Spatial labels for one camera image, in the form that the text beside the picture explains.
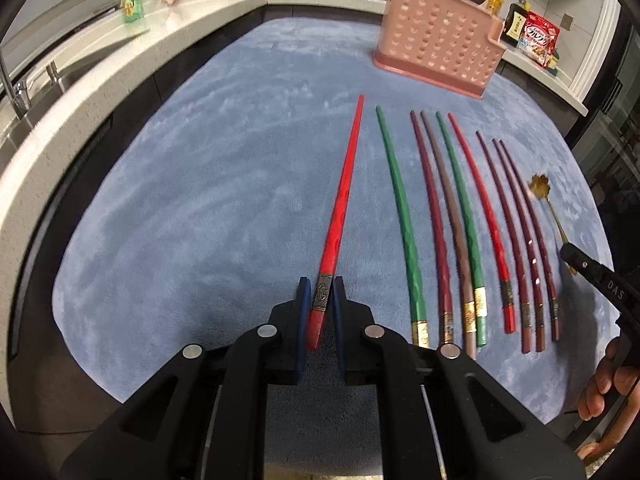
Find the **right hand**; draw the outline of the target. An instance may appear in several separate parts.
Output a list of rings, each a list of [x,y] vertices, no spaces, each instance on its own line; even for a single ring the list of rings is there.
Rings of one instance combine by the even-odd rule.
[[[578,399],[578,414],[584,422],[603,413],[604,396],[612,388],[621,396],[626,396],[628,401],[618,419],[613,422],[602,439],[599,442],[584,445],[577,452],[586,465],[600,460],[606,453],[616,448],[639,414],[639,371],[633,367],[615,365],[619,346],[620,337],[615,337],[608,343],[603,359]]]

